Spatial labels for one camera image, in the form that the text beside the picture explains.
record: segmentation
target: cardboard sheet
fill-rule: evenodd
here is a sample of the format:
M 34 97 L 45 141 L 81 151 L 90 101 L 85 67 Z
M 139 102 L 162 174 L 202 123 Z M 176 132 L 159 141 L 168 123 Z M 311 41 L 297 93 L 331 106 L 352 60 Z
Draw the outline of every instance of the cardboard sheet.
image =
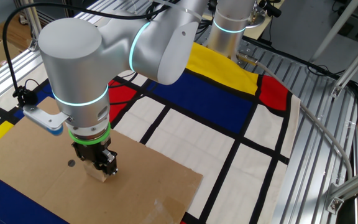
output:
M 51 98 L 39 107 L 58 112 Z M 23 118 L 0 140 L 0 179 L 69 223 L 180 223 L 202 175 L 115 131 L 111 139 L 119 172 L 101 183 L 66 130 L 55 137 Z

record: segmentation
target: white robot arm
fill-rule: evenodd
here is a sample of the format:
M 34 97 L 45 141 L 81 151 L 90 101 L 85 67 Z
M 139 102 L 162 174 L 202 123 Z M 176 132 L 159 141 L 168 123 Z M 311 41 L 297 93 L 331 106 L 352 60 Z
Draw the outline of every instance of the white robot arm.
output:
M 175 82 L 186 67 L 207 2 L 181 0 L 151 21 L 111 19 L 100 28 L 74 18 L 51 22 L 38 43 L 61 113 L 24 105 L 24 114 L 56 135 L 66 123 L 77 156 L 106 175 L 115 174 L 116 153 L 107 149 L 108 82 L 126 70 L 164 85 Z

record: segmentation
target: green led ring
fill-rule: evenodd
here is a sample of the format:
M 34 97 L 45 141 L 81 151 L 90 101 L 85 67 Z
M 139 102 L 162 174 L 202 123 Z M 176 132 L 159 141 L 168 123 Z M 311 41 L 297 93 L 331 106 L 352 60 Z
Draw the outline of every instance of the green led ring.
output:
M 110 122 L 109 122 L 109 125 L 107 126 L 107 131 L 101 137 L 99 137 L 97 139 L 94 139 L 94 140 L 81 140 L 81 139 L 78 139 L 73 135 L 73 133 L 71 133 L 70 130 L 68 130 L 68 135 L 70 135 L 71 139 L 74 140 L 74 142 L 77 142 L 78 144 L 83 144 L 83 145 L 89 146 L 89 145 L 92 145 L 92 144 L 97 144 L 97 143 L 105 140 L 106 138 L 108 138 L 110 136 L 110 128 L 111 128 L 111 125 L 110 125 Z

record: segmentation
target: glowing blue led ring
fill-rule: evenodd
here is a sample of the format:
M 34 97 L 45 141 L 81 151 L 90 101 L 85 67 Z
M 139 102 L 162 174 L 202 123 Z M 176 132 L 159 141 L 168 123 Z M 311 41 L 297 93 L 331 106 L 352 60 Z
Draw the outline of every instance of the glowing blue led ring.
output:
M 146 27 L 149 26 L 149 25 L 150 25 L 150 22 L 144 24 L 142 26 L 142 28 L 140 28 L 140 30 L 137 32 L 137 34 L 135 36 L 135 39 L 134 39 L 134 41 L 132 43 L 131 51 L 129 52 L 129 67 L 131 68 L 132 71 L 135 71 L 134 66 L 132 65 L 132 59 L 134 58 L 134 50 L 135 50 L 136 42 L 139 39 L 140 35 L 142 34 L 143 30 L 145 30 Z
M 53 95 L 54 95 L 56 100 L 60 101 L 61 103 L 66 104 L 68 106 L 87 106 L 87 105 L 91 105 L 91 104 L 99 101 L 100 99 L 102 99 L 107 94 L 108 91 L 109 91 L 109 86 L 106 87 L 106 90 L 104 91 L 104 93 L 101 96 L 99 96 L 97 99 L 89 101 L 87 103 L 69 103 L 69 102 L 66 102 L 66 101 L 63 101 L 63 100 L 59 99 L 59 97 L 57 97 L 56 94 L 53 91 L 52 91 L 52 93 L 53 93 Z
M 231 30 L 223 29 L 222 27 L 220 27 L 219 25 L 217 25 L 217 23 L 216 23 L 215 20 L 214 20 L 214 23 L 215 23 L 215 25 L 216 25 L 217 28 L 223 30 L 224 32 L 228 32 L 228 33 L 231 33 L 231 34 L 236 34 L 236 33 L 238 33 L 238 32 L 243 32 L 243 31 L 246 29 L 246 27 L 245 27 L 245 28 L 243 28 L 242 30 L 239 30 L 239 31 L 231 31 Z

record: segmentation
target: mondrian pattern mat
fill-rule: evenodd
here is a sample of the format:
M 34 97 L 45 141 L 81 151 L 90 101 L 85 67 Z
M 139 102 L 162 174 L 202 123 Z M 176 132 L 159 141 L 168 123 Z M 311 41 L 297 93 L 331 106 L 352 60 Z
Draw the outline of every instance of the mondrian pattern mat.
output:
M 122 73 L 109 85 L 120 85 L 131 74 Z M 39 101 L 53 97 L 43 65 L 27 78 L 40 83 L 27 82 Z M 247 72 L 198 44 L 176 83 L 155 85 L 138 75 L 110 88 L 113 103 L 147 95 L 112 105 L 110 122 L 116 131 L 203 175 L 181 224 L 270 223 L 300 100 L 272 77 Z M 0 138 L 23 117 L 12 92 L 0 97 Z M 65 221 L 0 181 L 0 223 Z

